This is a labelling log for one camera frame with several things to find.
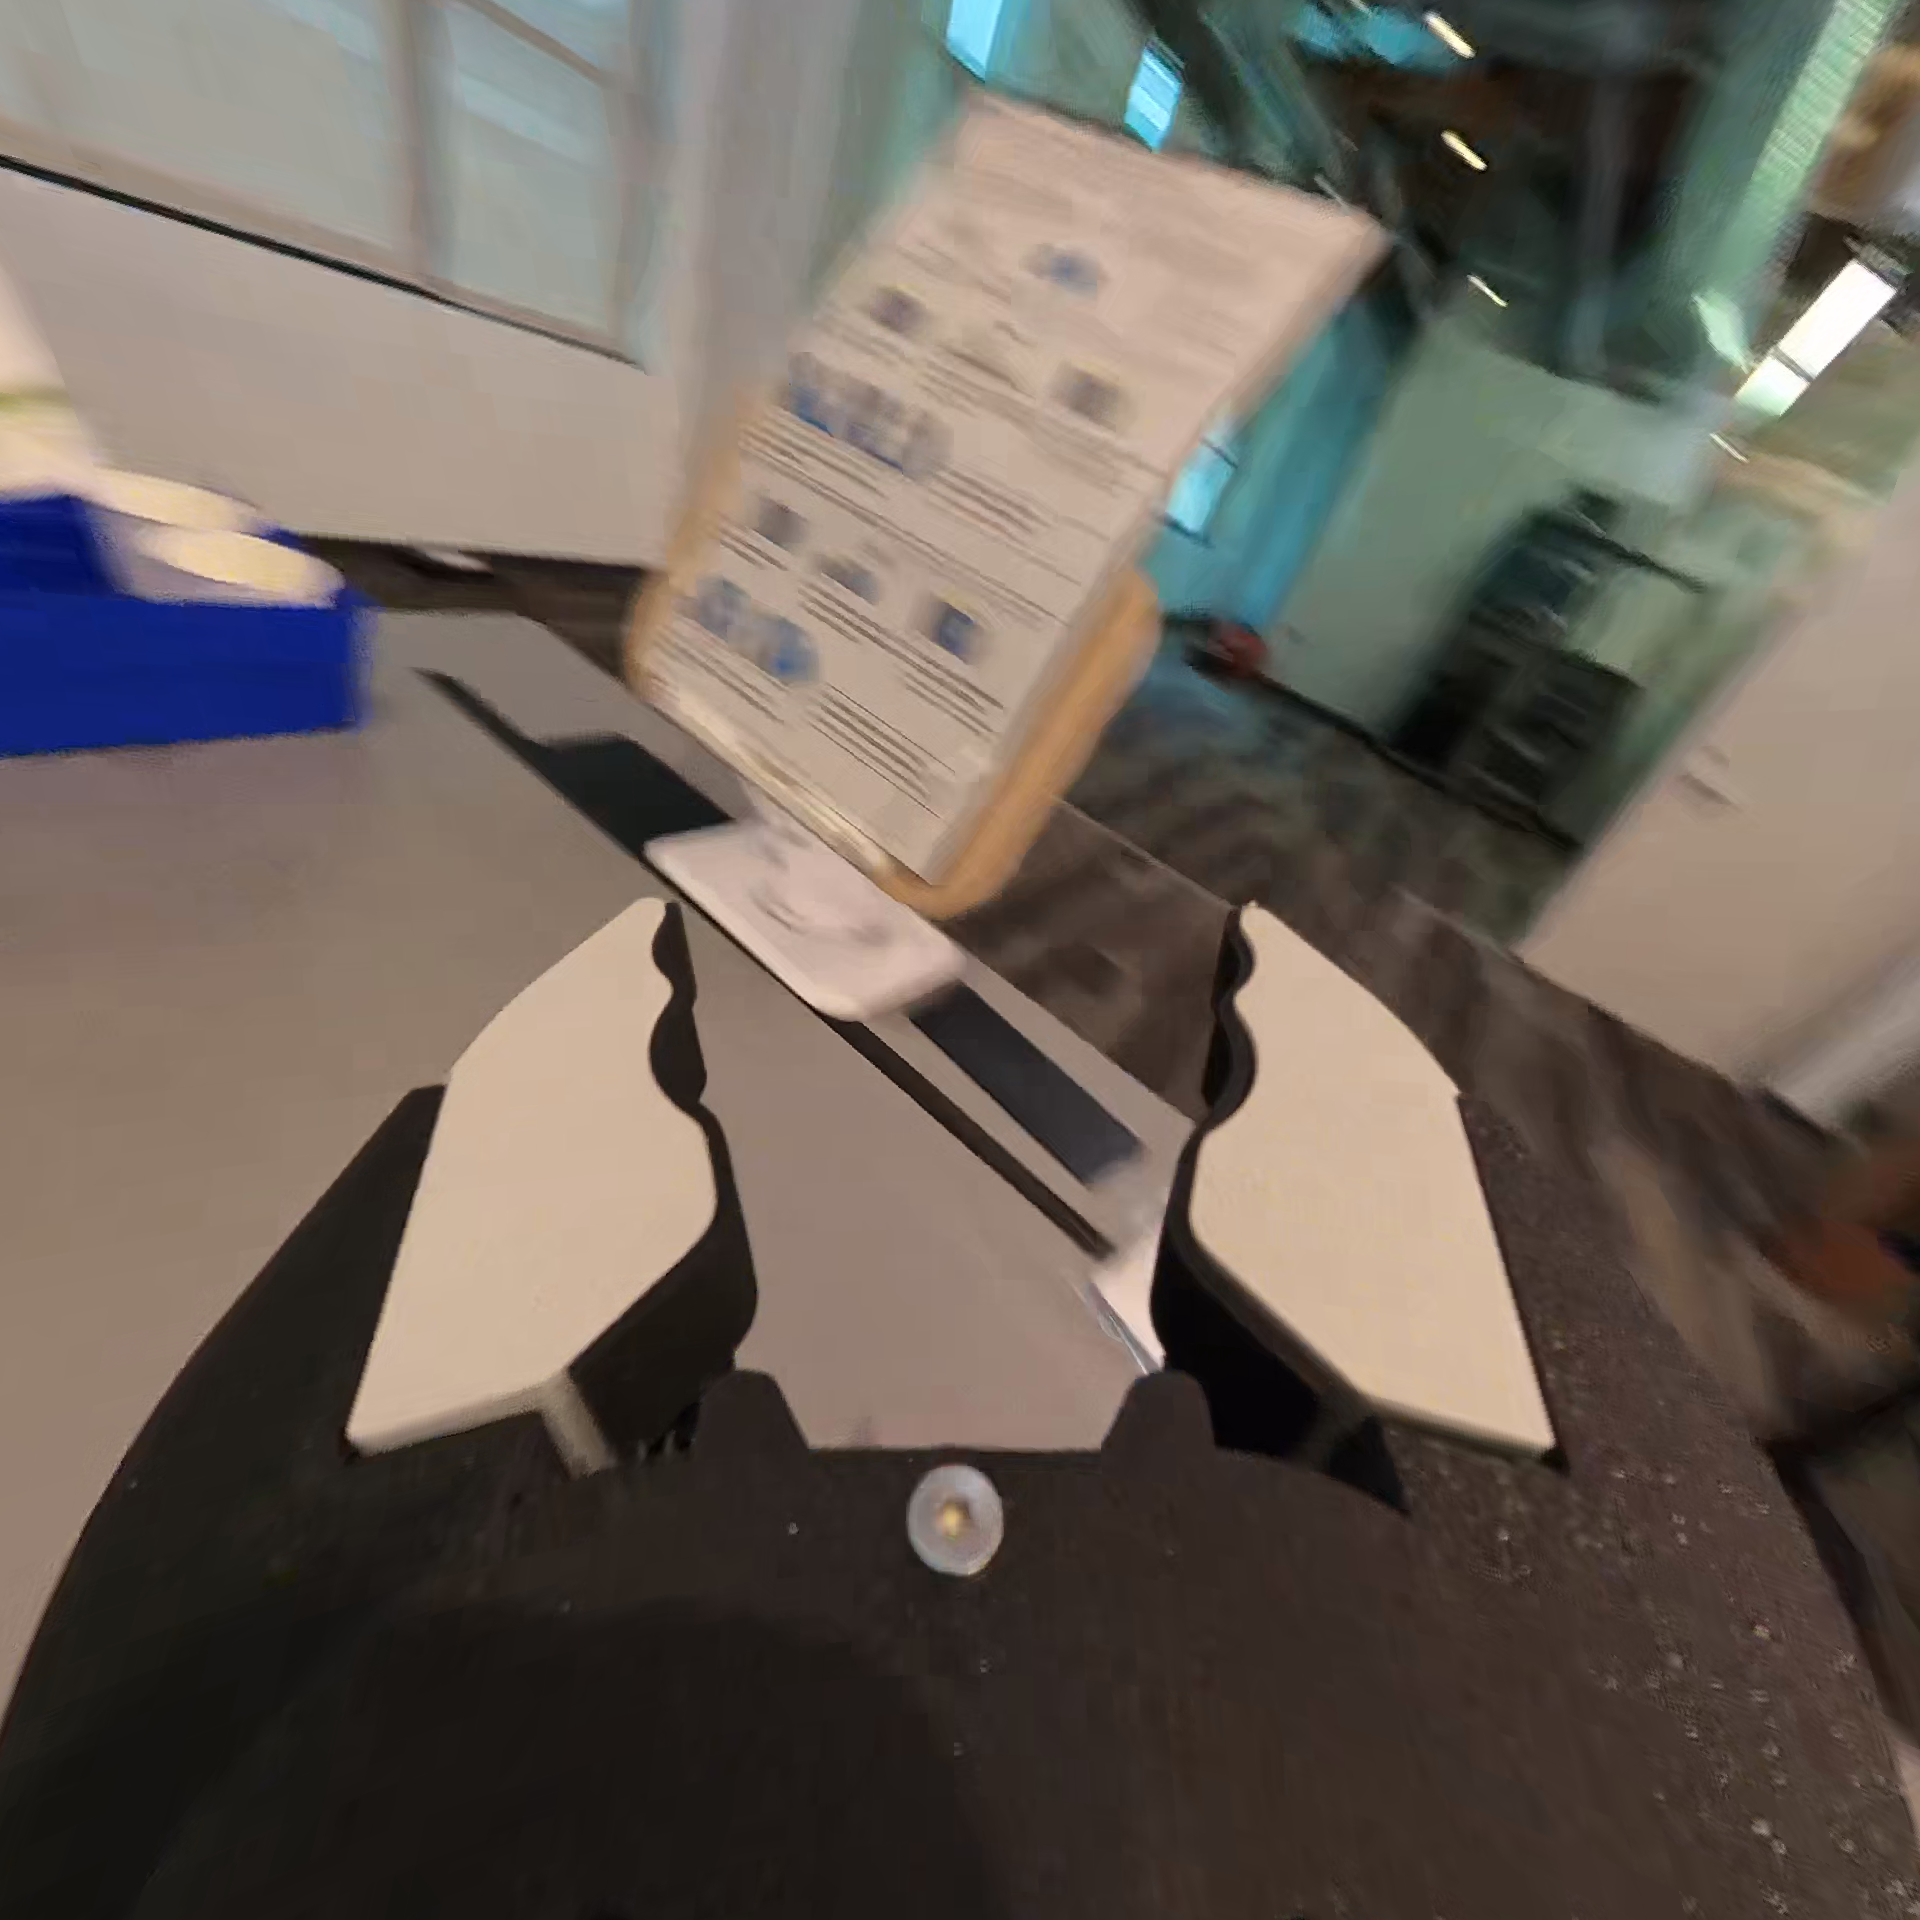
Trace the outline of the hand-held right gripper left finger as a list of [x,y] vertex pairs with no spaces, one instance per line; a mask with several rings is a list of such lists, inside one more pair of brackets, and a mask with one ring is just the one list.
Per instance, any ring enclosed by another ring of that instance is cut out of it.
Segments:
[[657,1448],[760,1288],[706,1103],[678,902],[642,897],[452,1065],[348,1415],[362,1455],[534,1416],[572,1469]]

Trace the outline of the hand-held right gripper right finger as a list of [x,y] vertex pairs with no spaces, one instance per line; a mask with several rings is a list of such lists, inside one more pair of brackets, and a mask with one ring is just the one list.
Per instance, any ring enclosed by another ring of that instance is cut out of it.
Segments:
[[1392,1472],[1402,1424],[1518,1461],[1554,1427],[1453,1077],[1261,905],[1229,914],[1204,1118],[1156,1256],[1164,1365],[1219,1447]]

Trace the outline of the blue plastic bin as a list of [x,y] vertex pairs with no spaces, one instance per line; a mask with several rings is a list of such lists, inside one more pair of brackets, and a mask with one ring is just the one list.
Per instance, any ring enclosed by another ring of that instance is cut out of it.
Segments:
[[144,597],[133,529],[78,495],[5,495],[2,754],[356,729],[372,605],[218,608]]

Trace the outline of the black flat plate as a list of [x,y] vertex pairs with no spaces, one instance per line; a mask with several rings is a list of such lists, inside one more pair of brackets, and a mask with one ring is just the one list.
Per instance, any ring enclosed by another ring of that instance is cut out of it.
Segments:
[[1138,1135],[972,987],[939,992],[907,1022],[1078,1183],[1138,1160]]
[[633,856],[660,838],[732,825],[706,792],[626,735],[588,733],[529,744],[531,767]]

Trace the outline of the white stand base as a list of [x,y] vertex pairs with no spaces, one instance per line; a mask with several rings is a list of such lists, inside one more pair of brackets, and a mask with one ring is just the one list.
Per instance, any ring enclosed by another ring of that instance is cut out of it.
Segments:
[[660,834],[642,859],[699,914],[835,1022],[874,1022],[955,985],[962,949],[785,815]]

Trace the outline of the black server rack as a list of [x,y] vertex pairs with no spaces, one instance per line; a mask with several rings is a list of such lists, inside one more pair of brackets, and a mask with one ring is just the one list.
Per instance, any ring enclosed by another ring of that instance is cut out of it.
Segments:
[[1576,491],[1522,517],[1477,561],[1386,733],[1390,757],[1512,825],[1564,838],[1552,803],[1634,698],[1576,643],[1601,591],[1644,568],[1620,505]]

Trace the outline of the white door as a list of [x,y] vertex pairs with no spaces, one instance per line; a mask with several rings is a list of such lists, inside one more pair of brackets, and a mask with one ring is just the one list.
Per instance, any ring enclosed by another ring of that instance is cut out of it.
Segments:
[[1915,1067],[1918,479],[1694,720],[1522,941],[1550,982],[1835,1123]]

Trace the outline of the wooden instruction board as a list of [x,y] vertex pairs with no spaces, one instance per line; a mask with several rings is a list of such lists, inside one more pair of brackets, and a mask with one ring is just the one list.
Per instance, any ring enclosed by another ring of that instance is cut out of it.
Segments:
[[1364,209],[976,91],[742,402],[641,695],[875,880],[944,880]]

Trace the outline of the glass partition window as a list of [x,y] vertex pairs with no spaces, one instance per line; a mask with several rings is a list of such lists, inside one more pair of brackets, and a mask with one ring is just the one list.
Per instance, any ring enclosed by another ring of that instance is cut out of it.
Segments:
[[630,361],[653,24],[636,2],[5,2],[5,167]]

